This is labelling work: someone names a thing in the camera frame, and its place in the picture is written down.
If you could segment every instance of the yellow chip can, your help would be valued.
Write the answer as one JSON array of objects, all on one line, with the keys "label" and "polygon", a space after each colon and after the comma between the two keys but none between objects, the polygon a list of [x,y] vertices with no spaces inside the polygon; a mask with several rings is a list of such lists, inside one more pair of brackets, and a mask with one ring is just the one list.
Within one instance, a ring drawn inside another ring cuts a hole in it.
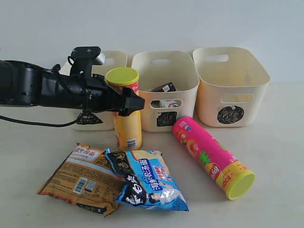
[{"label": "yellow chip can", "polygon": [[[123,87],[129,87],[138,95],[139,73],[133,68],[115,68],[106,74],[105,79],[119,93],[122,92]],[[121,151],[141,148],[143,140],[140,111],[135,111],[129,116],[119,116],[118,112],[114,112],[114,128],[117,147]]]}]

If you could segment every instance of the table surface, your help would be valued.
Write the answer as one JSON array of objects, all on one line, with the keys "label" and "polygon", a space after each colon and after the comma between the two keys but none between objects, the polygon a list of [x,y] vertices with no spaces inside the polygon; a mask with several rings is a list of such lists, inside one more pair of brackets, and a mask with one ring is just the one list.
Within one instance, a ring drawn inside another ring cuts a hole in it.
[{"label": "table surface", "polygon": [[[227,200],[171,133],[143,132],[143,149],[163,152],[189,212],[150,211],[121,205],[103,218],[64,201],[36,195],[66,156],[83,142],[116,149],[113,131],[78,132],[0,121],[1,227],[296,227],[304,216],[304,83],[270,84],[256,120],[242,128],[202,125],[256,173],[252,188]],[[29,121],[63,123],[62,110],[0,108]]]}]

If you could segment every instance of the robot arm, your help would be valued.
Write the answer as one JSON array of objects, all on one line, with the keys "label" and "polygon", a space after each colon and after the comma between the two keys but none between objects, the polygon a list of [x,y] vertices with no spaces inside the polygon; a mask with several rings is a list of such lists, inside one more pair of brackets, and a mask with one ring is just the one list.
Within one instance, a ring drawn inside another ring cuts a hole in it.
[{"label": "robot arm", "polygon": [[20,61],[0,60],[0,106],[47,106],[113,111],[121,116],[144,107],[144,99],[130,88],[122,94],[111,88],[102,75],[91,74],[92,65],[102,65],[105,56],[99,47],[76,47],[68,57],[70,75]]}]

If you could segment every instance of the yellow lid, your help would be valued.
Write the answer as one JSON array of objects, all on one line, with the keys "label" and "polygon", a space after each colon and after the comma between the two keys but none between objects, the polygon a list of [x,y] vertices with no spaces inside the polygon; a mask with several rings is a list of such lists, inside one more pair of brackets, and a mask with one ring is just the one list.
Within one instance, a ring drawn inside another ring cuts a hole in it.
[{"label": "yellow lid", "polygon": [[130,67],[119,67],[110,70],[105,75],[105,79],[112,86],[129,86],[138,81],[139,73]]},{"label": "yellow lid", "polygon": [[250,189],[255,177],[255,174],[250,170],[246,170],[236,176],[234,181],[230,183],[226,190],[228,199],[234,200],[243,195],[247,190]]}]

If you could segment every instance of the white plastic basket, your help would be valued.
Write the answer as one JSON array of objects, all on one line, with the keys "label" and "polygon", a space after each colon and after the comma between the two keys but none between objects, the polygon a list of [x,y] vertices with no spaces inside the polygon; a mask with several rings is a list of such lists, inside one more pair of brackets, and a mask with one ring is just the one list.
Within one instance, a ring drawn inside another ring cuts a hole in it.
[{"label": "white plastic basket", "polygon": [[[103,54],[106,57],[105,63],[101,66],[94,65],[92,68],[93,74],[106,75],[106,73],[117,67],[124,67],[127,64],[127,54],[121,51],[103,51]],[[61,74],[69,75],[71,70],[71,66],[68,62],[66,62],[62,69],[60,70]],[[81,110],[77,109],[66,109],[65,110],[66,117],[68,121],[75,120]],[[113,124],[113,113],[111,112],[103,112],[95,114],[99,119],[103,121],[103,123],[93,124],[93,125],[72,125],[72,128],[78,131],[100,131],[100,130],[111,130],[114,128]]]},{"label": "white plastic basket", "polygon": [[[182,51],[148,51],[133,58],[132,67],[139,71],[139,95],[145,99],[141,110],[142,129],[169,132],[177,119],[193,116],[199,77],[188,53]],[[172,82],[176,92],[153,93],[154,88]],[[159,108],[153,101],[175,100],[180,106]]]},{"label": "white plastic basket", "polygon": [[200,76],[200,120],[214,127],[251,124],[270,81],[257,59],[243,48],[207,47],[195,50],[193,60]]}]

